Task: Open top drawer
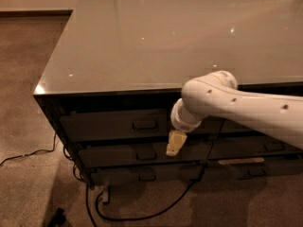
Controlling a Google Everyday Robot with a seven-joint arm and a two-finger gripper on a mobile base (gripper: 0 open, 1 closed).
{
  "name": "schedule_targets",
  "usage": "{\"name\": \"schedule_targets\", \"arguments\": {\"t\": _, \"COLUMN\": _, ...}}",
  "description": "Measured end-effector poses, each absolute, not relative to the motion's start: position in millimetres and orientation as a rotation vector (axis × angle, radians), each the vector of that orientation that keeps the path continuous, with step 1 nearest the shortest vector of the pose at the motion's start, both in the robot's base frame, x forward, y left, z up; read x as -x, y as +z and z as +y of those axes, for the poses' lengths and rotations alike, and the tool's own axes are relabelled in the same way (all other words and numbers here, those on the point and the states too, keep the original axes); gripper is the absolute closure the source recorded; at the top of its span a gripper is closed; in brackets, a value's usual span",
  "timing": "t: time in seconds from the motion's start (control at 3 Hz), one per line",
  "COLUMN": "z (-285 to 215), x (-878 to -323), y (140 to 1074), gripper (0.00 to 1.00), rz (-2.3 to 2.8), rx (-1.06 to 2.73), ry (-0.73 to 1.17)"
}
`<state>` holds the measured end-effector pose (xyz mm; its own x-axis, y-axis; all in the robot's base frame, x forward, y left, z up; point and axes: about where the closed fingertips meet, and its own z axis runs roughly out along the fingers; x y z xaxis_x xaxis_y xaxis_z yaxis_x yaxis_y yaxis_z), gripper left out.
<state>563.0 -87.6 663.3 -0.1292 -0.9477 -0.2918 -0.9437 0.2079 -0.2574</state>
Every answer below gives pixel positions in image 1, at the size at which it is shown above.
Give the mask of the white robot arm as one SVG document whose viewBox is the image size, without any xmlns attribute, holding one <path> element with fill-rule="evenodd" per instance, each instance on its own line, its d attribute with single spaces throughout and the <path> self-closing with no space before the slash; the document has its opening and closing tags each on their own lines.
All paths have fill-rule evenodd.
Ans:
<svg viewBox="0 0 303 227">
<path fill-rule="evenodd" d="M 208 116 L 222 117 L 303 148 L 303 98 L 240 91 L 235 77 L 217 71 L 185 83 L 173 105 L 167 155 L 175 156 Z"/>
</svg>

